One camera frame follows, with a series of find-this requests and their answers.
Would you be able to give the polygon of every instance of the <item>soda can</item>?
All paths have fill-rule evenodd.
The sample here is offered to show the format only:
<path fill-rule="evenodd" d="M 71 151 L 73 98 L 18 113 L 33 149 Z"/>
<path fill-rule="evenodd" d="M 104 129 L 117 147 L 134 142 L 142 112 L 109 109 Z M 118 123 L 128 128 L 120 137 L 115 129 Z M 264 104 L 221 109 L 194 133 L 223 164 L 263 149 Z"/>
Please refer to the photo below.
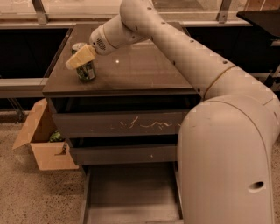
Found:
<path fill-rule="evenodd" d="M 76 54 L 87 43 L 76 43 L 72 46 L 72 54 Z M 92 61 L 89 61 L 85 65 L 76 68 L 78 77 L 81 81 L 91 81 L 95 78 L 95 67 Z"/>

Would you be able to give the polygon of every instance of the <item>drawer front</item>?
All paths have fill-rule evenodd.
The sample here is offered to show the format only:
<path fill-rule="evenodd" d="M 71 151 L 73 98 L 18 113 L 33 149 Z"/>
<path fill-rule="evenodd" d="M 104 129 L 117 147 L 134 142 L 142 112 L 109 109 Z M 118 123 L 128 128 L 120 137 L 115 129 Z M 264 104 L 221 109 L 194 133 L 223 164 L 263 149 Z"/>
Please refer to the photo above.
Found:
<path fill-rule="evenodd" d="M 178 134 L 187 111 L 53 114 L 66 138 Z"/>
<path fill-rule="evenodd" d="M 112 165 L 177 160 L 176 145 L 71 148 L 77 165 Z"/>

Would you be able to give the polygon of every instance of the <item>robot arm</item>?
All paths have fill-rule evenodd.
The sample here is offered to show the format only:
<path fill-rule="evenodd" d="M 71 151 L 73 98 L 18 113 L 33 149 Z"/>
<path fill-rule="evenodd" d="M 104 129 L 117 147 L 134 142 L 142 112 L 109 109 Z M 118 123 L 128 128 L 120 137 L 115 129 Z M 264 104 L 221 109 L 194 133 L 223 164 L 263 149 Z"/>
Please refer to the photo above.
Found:
<path fill-rule="evenodd" d="M 150 39 L 206 100 L 182 122 L 178 167 L 184 220 L 274 223 L 271 149 L 280 103 L 261 82 L 167 24 L 149 0 L 123 0 L 90 44 L 109 54 Z"/>

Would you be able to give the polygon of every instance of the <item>speckled floor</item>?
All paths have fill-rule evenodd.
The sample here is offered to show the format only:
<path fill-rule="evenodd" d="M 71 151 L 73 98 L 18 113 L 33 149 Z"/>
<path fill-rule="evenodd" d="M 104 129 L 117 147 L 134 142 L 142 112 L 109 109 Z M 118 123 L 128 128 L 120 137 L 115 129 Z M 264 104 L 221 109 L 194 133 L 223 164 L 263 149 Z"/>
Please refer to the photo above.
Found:
<path fill-rule="evenodd" d="M 84 175 L 81 171 L 40 171 L 31 148 L 12 150 L 22 123 L 0 112 L 0 224 L 76 224 Z M 280 137 L 272 152 L 275 219 L 280 224 Z"/>

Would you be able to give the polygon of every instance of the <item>open cardboard box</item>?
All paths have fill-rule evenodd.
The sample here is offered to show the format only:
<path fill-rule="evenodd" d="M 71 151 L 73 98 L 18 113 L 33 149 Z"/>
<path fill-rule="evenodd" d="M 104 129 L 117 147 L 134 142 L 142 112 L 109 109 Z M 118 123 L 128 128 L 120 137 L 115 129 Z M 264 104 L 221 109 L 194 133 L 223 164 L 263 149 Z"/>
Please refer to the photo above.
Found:
<path fill-rule="evenodd" d="M 37 101 L 27 116 L 12 149 L 30 144 L 41 171 L 78 169 L 79 166 L 75 165 L 66 143 L 48 142 L 56 129 L 46 99 Z M 66 147 L 66 153 L 63 153 L 63 147 Z"/>

